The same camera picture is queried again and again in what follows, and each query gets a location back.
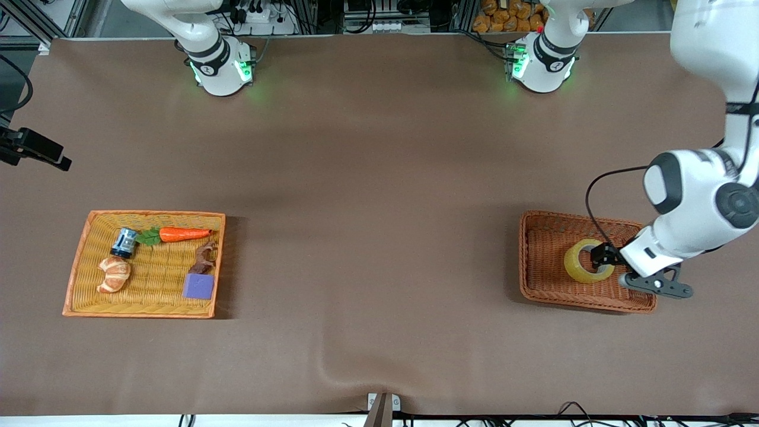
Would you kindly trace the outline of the aluminium frame profile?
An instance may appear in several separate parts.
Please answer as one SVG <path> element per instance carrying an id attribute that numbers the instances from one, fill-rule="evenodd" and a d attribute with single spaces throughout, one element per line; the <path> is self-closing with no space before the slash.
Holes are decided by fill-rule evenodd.
<path id="1" fill-rule="evenodd" d="M 0 0 L 0 50 L 46 50 L 76 36 L 97 0 Z"/>

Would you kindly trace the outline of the brown wooden figure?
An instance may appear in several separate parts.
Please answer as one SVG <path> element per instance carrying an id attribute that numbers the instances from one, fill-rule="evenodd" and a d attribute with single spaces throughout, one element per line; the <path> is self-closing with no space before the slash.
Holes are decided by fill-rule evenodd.
<path id="1" fill-rule="evenodd" d="M 216 249 L 216 241 L 209 240 L 195 251 L 195 262 L 188 274 L 207 274 L 215 265 L 211 254 Z"/>

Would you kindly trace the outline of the orange toy pile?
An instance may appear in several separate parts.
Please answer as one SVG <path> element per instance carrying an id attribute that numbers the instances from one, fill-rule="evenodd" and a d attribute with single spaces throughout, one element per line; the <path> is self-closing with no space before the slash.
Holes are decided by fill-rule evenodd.
<path id="1" fill-rule="evenodd" d="M 539 0 L 479 0 L 475 11 L 475 33 L 536 32 L 548 21 L 548 10 Z"/>

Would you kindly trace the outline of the brown table cloth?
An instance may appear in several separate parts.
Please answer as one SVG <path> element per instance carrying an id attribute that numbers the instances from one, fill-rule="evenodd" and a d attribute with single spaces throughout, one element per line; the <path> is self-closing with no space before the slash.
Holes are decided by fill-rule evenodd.
<path id="1" fill-rule="evenodd" d="M 0 165 L 0 415 L 759 412 L 759 230 L 653 314 L 529 302 L 526 210 L 723 137 L 666 34 L 591 35 L 552 94 L 465 36 L 273 40 L 233 97 L 168 40 L 54 42 L 14 114 L 68 172 Z M 65 318 L 92 210 L 227 216 L 216 317 Z"/>

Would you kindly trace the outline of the white socket strip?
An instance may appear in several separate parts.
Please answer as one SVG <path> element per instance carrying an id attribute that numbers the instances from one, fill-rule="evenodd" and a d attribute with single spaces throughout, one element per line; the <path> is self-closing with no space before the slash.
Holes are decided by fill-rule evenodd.
<path id="1" fill-rule="evenodd" d="M 374 21 L 368 29 L 361 33 L 431 33 L 432 29 L 426 21 L 402 21 L 402 20 L 380 20 Z"/>

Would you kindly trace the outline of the white power strip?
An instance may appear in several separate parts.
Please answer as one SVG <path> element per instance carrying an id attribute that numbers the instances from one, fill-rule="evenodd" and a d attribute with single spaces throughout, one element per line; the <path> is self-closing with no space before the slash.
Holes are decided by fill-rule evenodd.
<path id="1" fill-rule="evenodd" d="M 295 11 L 282 3 L 254 2 L 247 7 L 238 7 L 229 20 L 232 31 L 238 36 L 301 34 Z"/>

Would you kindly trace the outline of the brown wicker basket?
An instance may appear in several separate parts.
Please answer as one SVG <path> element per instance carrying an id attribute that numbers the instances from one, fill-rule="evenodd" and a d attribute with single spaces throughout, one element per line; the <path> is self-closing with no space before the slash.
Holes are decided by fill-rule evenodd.
<path id="1" fill-rule="evenodd" d="M 619 247 L 635 236 L 642 224 L 621 219 L 598 218 L 569 213 L 530 210 L 519 222 L 519 289 L 533 302 L 566 305 L 615 313 L 649 314 L 657 306 L 657 297 L 623 288 L 618 278 L 626 271 L 614 266 L 609 279 L 583 284 L 570 278 L 563 264 L 567 250 L 580 240 L 600 240 L 604 234 Z M 591 254 L 581 253 L 585 269 L 596 271 Z"/>

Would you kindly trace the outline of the yellow wicker tray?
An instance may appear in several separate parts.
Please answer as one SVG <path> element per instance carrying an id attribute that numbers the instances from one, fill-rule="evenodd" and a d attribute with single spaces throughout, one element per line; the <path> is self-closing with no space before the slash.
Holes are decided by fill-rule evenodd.
<path id="1" fill-rule="evenodd" d="M 99 210 L 89 212 L 66 289 L 62 313 L 84 318 L 213 318 L 219 289 L 226 216 L 217 212 Z M 129 259 L 129 276 L 120 289 L 101 292 L 107 275 L 122 270 L 110 261 L 111 250 L 122 229 L 149 232 L 165 228 L 208 230 L 195 240 L 147 246 L 136 243 Z M 211 293 L 189 298 L 187 274 L 197 264 L 199 248 L 211 241 L 204 254 Z"/>

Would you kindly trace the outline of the yellow tape roll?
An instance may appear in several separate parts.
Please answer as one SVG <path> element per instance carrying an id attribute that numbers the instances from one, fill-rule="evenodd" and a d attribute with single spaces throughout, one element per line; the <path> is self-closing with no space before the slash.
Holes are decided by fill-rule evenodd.
<path id="1" fill-rule="evenodd" d="M 578 283 L 593 284 L 609 279 L 614 272 L 613 265 L 600 265 L 596 267 L 596 271 L 590 271 L 585 269 L 581 264 L 581 253 L 591 253 L 591 250 L 597 246 L 601 246 L 600 240 L 580 240 L 571 246 L 564 255 L 563 264 L 567 274 L 570 278 L 574 279 Z"/>

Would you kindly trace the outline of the purple cube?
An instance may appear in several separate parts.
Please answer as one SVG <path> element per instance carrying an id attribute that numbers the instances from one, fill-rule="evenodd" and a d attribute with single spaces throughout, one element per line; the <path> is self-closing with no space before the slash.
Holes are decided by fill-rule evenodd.
<path id="1" fill-rule="evenodd" d="M 183 284 L 183 298 L 211 300 L 216 286 L 212 274 L 188 273 Z"/>

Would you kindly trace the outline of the small blue can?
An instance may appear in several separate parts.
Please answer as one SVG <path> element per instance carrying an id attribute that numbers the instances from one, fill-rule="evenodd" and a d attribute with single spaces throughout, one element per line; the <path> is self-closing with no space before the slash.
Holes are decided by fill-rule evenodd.
<path id="1" fill-rule="evenodd" d="M 133 229 L 123 227 L 116 237 L 113 245 L 110 249 L 110 254 L 121 259 L 130 259 L 135 253 L 136 245 L 138 245 L 139 233 Z"/>

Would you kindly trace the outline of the toy croissant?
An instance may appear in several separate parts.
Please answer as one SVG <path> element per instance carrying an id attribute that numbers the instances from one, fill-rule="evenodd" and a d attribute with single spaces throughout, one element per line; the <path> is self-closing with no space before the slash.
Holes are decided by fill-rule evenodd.
<path id="1" fill-rule="evenodd" d="M 101 294 L 119 292 L 130 278 L 131 265 L 122 257 L 111 255 L 102 260 L 98 267 L 104 272 L 104 279 L 97 287 Z"/>

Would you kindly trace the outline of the orange toy carrot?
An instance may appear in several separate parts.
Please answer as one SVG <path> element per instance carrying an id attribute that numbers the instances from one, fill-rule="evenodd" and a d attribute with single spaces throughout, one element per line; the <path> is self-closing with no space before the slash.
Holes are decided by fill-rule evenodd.
<path id="1" fill-rule="evenodd" d="M 135 240 L 140 245 L 154 246 L 159 243 L 179 243 L 179 241 L 202 240 L 212 236 L 212 230 L 162 227 L 144 230 Z"/>

